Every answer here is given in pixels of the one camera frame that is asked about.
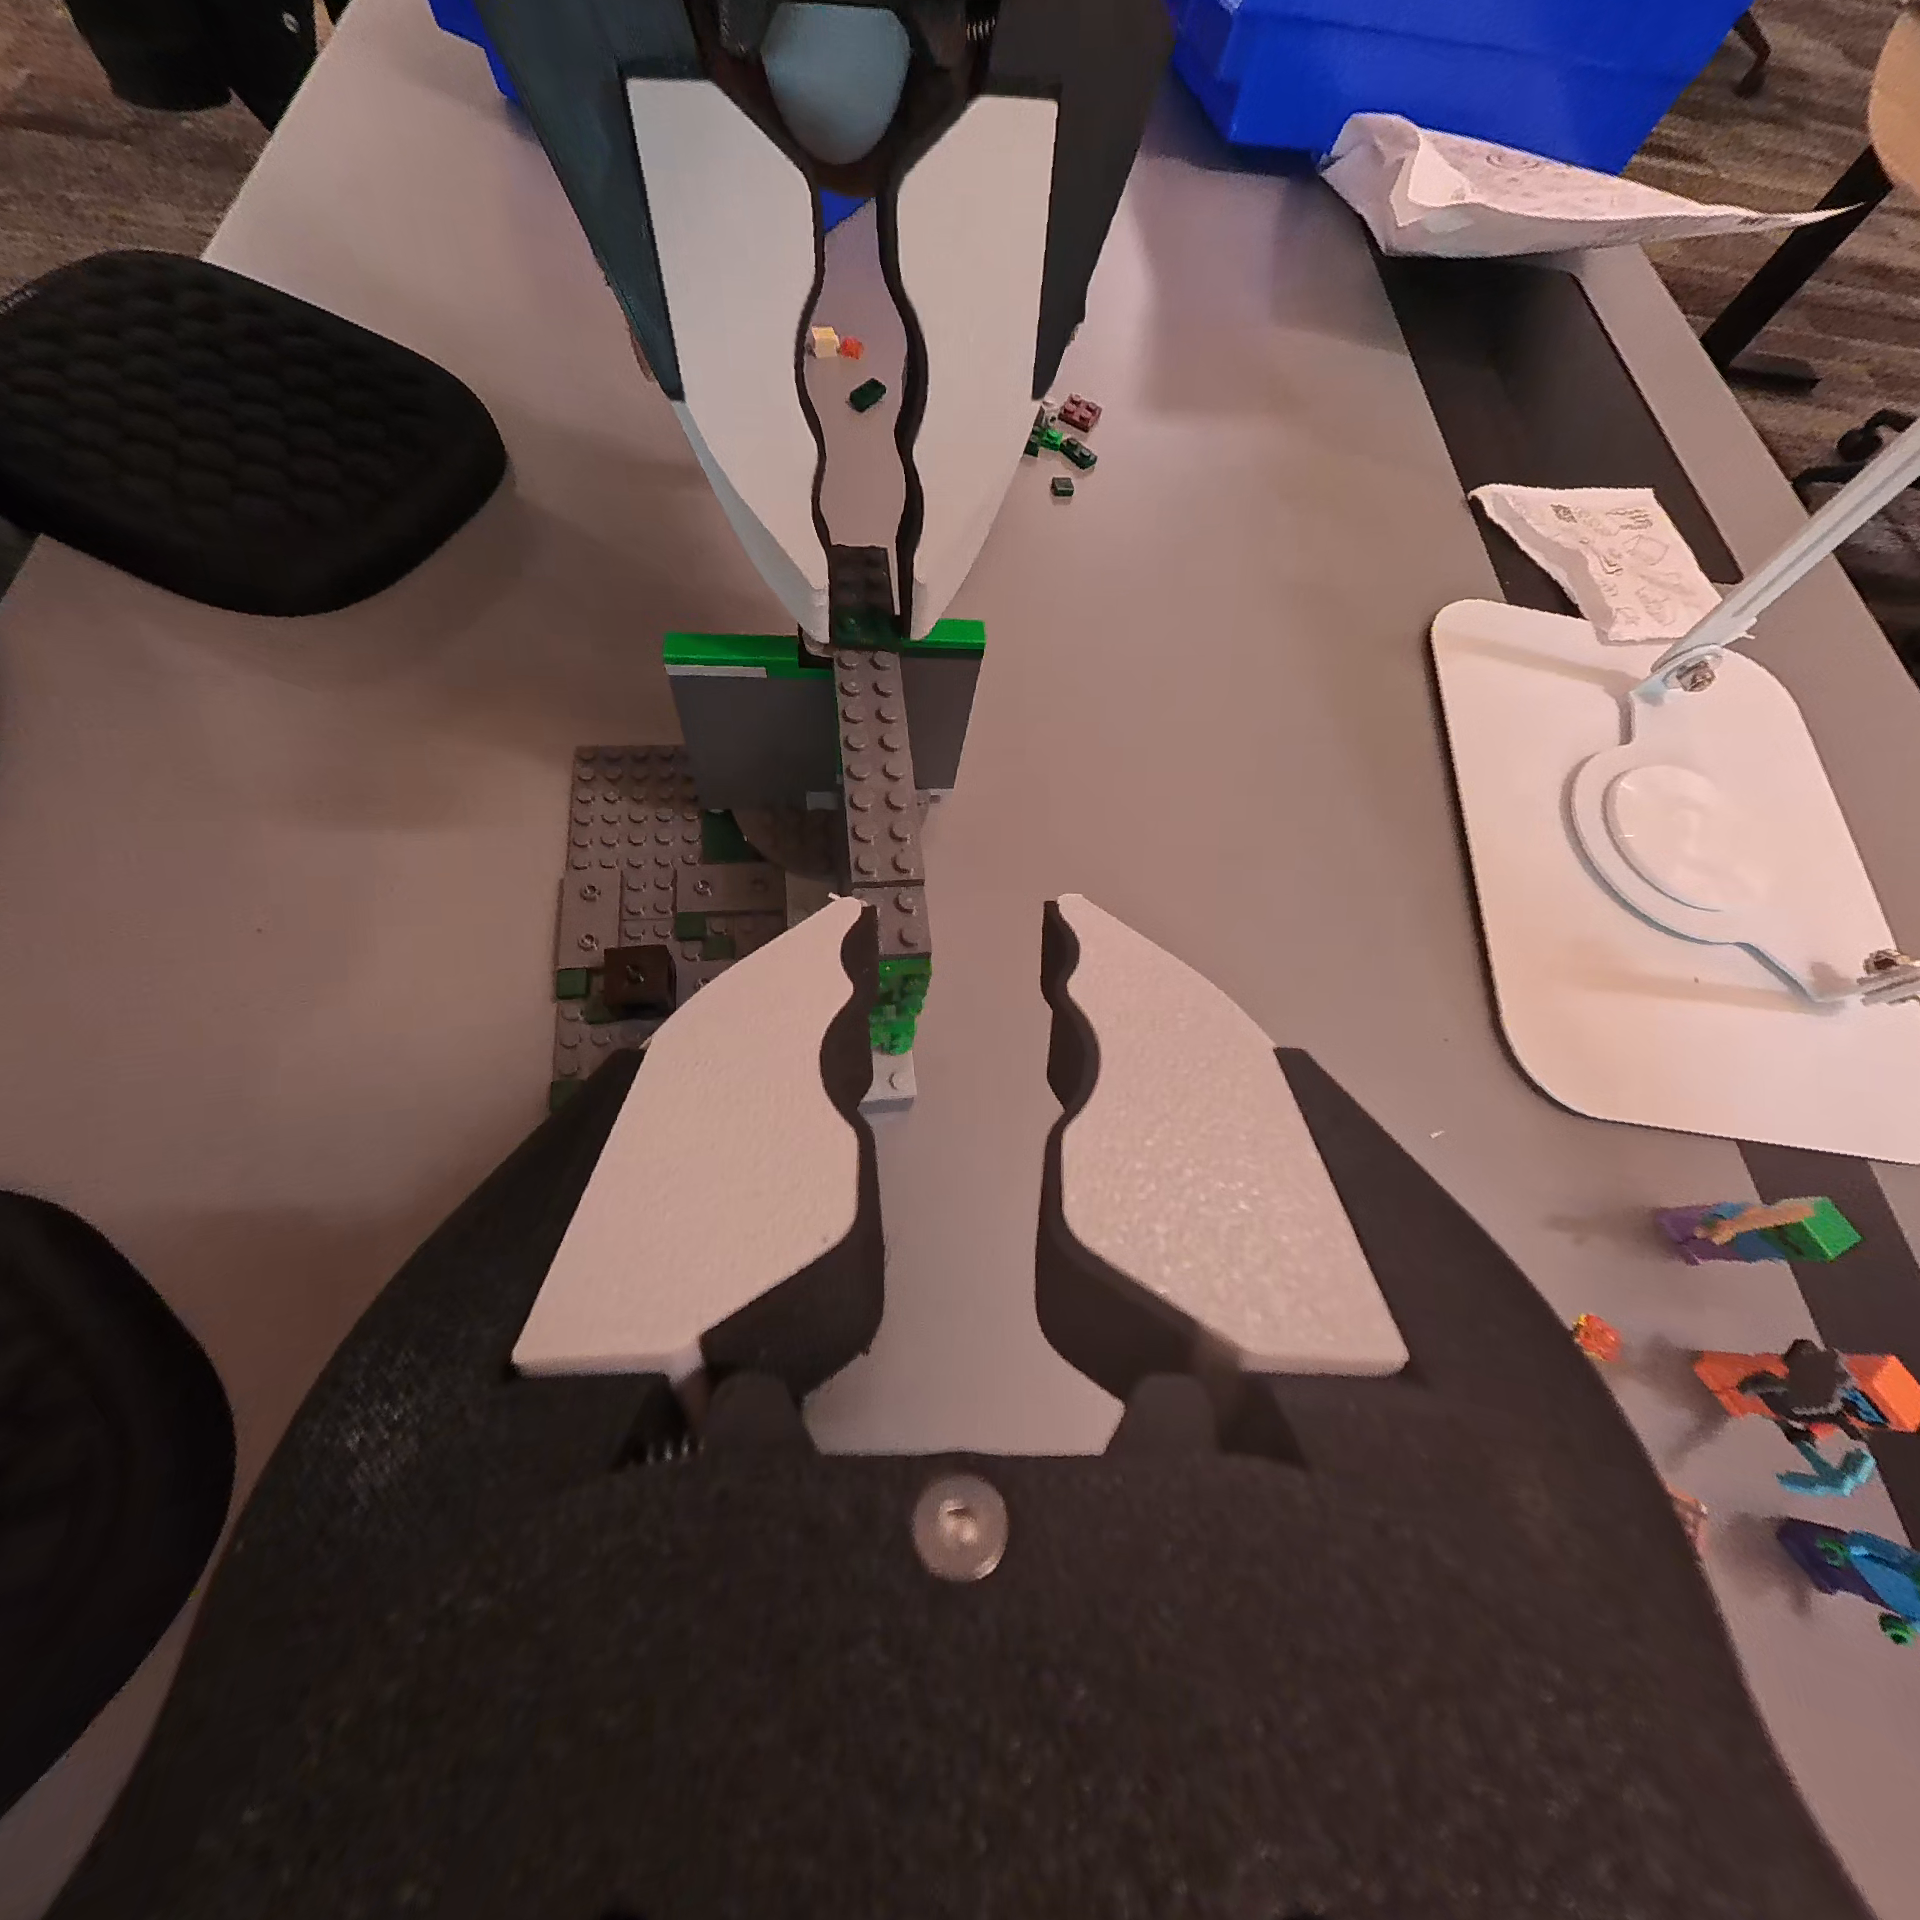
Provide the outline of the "long grey toy brick strip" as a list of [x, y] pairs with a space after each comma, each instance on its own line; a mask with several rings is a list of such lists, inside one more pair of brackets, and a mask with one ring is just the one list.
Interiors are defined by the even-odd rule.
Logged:
[[890, 555], [828, 546], [832, 722], [851, 894], [877, 921], [868, 1113], [902, 1113], [920, 1091], [915, 1040], [928, 996], [933, 940], [923, 805], [906, 710], [906, 652]]

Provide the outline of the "purple green toy figure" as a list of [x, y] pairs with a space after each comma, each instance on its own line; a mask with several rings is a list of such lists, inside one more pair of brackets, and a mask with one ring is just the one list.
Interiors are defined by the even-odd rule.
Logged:
[[1662, 1206], [1652, 1224], [1688, 1265], [1830, 1265], [1864, 1242], [1829, 1196]]

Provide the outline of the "small crumpled printed paper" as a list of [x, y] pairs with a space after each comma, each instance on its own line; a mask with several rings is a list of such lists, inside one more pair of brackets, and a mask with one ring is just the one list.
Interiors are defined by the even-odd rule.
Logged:
[[1602, 642], [1674, 642], [1721, 592], [1645, 488], [1516, 488], [1470, 491], [1574, 602]]

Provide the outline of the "white lamp base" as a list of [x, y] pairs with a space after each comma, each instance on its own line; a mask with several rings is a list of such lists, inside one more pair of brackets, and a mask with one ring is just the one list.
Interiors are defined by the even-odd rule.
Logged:
[[1506, 1043], [1561, 1107], [1666, 1131], [1917, 1162], [1916, 1000], [1795, 698], [1717, 658], [1456, 602], [1430, 624]]

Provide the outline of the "black desk leg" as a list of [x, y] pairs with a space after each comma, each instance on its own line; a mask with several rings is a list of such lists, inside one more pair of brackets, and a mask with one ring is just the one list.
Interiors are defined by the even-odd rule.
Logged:
[[1819, 370], [1810, 362], [1761, 352], [1756, 340], [1890, 193], [1893, 181], [1877, 149], [1868, 145], [1814, 205], [1829, 217], [1792, 229], [1700, 334], [1702, 352], [1729, 381], [1784, 393], [1808, 393], [1817, 386]]

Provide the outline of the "blue plastic bin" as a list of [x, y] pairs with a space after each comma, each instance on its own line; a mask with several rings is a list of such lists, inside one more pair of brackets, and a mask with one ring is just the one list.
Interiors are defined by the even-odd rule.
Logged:
[[1357, 112], [1619, 173], [1742, 2], [1171, 2], [1171, 65], [1236, 149], [1322, 158]]
[[433, 0], [427, 2], [427, 9], [443, 35], [466, 41], [485, 58], [489, 75], [500, 98], [510, 106], [518, 106], [518, 94], [513, 82], [513, 75], [504, 65], [499, 51], [494, 48], [494, 41], [489, 37], [485, 19], [480, 16], [478, 5], [466, 0]]

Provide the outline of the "pile of small toy bricks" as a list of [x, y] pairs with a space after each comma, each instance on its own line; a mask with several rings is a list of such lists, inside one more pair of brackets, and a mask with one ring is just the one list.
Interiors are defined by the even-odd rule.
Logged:
[[1076, 390], [1053, 402], [1028, 390], [1022, 330], [987, 325], [928, 325], [902, 320], [902, 369], [893, 386], [866, 373], [856, 386], [816, 386], [801, 379], [808, 418], [820, 441], [818, 478], [832, 456], [851, 451], [849, 466], [868, 483], [897, 462], [910, 513], [939, 505], [996, 510], [1005, 476], [1025, 456], [1056, 453], [1070, 466], [1097, 464], [1088, 433], [1099, 404]]

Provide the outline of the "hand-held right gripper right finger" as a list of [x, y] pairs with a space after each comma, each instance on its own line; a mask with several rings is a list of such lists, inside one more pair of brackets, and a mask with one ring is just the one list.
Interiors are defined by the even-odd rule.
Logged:
[[1074, 1364], [1126, 1387], [1188, 1354], [1260, 1377], [1392, 1377], [1409, 1344], [1260, 1022], [1088, 896], [1048, 905], [1048, 1209], [1118, 1323]]

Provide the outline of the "orange dark toy figure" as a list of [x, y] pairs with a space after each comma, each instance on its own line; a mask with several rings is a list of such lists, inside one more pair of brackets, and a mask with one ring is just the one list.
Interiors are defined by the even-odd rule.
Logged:
[[1773, 1354], [1702, 1352], [1693, 1374], [1729, 1414], [1770, 1420], [1797, 1445], [1917, 1432], [1917, 1381], [1894, 1354], [1802, 1338]]

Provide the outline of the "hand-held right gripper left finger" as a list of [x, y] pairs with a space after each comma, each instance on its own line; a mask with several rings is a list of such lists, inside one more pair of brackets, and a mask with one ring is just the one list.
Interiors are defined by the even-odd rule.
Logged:
[[808, 1396], [873, 1344], [876, 989], [876, 915], [844, 896], [657, 1030], [518, 1332], [522, 1374], [765, 1374]]

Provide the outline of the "blue purple toy figure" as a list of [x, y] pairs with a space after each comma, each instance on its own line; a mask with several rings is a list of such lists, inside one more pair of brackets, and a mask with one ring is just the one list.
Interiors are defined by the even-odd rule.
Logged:
[[1878, 1611], [1894, 1646], [1917, 1642], [1917, 1553], [1878, 1533], [1810, 1520], [1778, 1520], [1778, 1546], [1814, 1590], [1853, 1595]]

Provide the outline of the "white instruction sheet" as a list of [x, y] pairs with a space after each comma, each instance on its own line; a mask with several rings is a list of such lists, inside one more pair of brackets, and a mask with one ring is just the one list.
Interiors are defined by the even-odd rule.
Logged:
[[1836, 209], [1762, 213], [1699, 204], [1531, 150], [1357, 112], [1322, 179], [1385, 257], [1506, 258], [1821, 227]]

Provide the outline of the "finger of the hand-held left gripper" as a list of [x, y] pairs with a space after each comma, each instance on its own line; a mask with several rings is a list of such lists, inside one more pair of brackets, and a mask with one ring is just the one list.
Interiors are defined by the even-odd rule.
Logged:
[[981, 94], [897, 193], [897, 262], [926, 357], [912, 628], [931, 628], [966, 578], [1036, 414], [1056, 121], [1049, 98]]
[[627, 90], [678, 364], [675, 412], [758, 576], [804, 633], [820, 633], [824, 449], [801, 390], [801, 330], [824, 274], [809, 185], [717, 85], [630, 77]]

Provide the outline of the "grey green toy brick build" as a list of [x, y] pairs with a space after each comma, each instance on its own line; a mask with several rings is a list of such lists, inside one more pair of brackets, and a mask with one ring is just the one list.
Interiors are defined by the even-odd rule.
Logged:
[[[964, 618], [902, 642], [923, 814], [954, 790], [986, 645]], [[678, 744], [571, 762], [552, 1110], [736, 962], [852, 896], [830, 653], [802, 635], [673, 630], [664, 668]]]

